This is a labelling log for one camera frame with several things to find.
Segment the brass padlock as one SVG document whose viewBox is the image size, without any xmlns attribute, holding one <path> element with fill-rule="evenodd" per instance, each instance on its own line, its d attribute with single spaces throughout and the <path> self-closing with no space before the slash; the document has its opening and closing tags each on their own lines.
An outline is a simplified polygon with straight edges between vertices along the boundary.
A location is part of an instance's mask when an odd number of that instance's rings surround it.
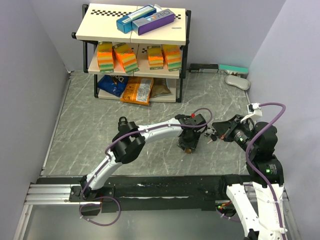
<svg viewBox="0 0 320 240">
<path fill-rule="evenodd" d="M 186 149 L 185 149 L 185 152 L 186 152 L 187 154 L 192 154 L 192 153 L 194 152 L 194 150 L 191 149 L 191 148 L 186 148 Z"/>
</svg>

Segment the black-headed key bunch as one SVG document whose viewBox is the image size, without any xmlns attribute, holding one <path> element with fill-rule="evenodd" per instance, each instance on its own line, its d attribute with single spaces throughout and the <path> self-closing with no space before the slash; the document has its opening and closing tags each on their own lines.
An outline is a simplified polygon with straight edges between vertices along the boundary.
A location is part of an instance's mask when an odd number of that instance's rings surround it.
<svg viewBox="0 0 320 240">
<path fill-rule="evenodd" d="M 210 135 L 218 136 L 215 129 L 208 127 L 204 132 L 204 136 L 209 138 Z"/>
</svg>

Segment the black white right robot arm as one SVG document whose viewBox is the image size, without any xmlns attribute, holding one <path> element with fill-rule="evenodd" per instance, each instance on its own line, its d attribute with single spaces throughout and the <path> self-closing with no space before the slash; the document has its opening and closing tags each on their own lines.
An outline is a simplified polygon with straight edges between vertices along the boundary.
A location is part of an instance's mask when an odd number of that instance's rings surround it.
<svg viewBox="0 0 320 240">
<path fill-rule="evenodd" d="M 285 240 L 284 171 L 274 154 L 278 142 L 277 128 L 264 121 L 253 127 L 251 123 L 250 118 L 236 114 L 229 120 L 214 122 L 212 127 L 221 140 L 235 142 L 245 151 L 246 168 L 258 210 L 252 206 L 245 184 L 238 175 L 224 175 L 218 193 L 223 199 L 230 199 L 246 240 Z"/>
</svg>

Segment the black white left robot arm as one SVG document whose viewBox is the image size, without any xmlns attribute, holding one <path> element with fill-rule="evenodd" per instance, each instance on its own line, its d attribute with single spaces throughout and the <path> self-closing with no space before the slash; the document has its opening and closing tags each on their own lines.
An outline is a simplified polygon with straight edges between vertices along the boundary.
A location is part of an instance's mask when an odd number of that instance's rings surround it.
<svg viewBox="0 0 320 240">
<path fill-rule="evenodd" d="M 151 125 L 136 125 L 127 122 L 125 118 L 118 123 L 118 133 L 112 143 L 105 150 L 105 158 L 89 174 L 80 181 L 80 197 L 87 201 L 95 200 L 107 179 L 122 165 L 136 160 L 146 144 L 166 139 L 179 137 L 182 139 L 182 148 L 192 149 L 188 143 L 199 140 L 199 130 L 207 126 L 201 114 L 178 114 L 167 121 Z"/>
</svg>

